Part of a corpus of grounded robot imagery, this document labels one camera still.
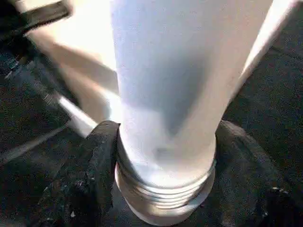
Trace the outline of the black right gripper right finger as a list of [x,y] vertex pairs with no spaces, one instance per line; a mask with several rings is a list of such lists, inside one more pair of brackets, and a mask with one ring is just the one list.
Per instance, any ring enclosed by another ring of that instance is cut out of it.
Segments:
[[207,213],[214,227],[300,227],[303,195],[296,191],[257,141],[221,121],[213,190]]

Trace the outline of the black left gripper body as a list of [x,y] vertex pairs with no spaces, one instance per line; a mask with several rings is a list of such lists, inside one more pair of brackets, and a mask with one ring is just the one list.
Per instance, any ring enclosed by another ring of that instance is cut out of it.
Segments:
[[70,14],[63,0],[25,12],[18,11],[15,0],[0,2],[1,103],[38,98],[54,104],[55,95],[74,100],[57,64],[26,36]]

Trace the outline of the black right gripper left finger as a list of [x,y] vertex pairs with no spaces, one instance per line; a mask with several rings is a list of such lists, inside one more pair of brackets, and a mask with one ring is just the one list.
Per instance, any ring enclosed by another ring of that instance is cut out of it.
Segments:
[[44,190],[35,227],[100,227],[112,207],[119,124],[103,121]]

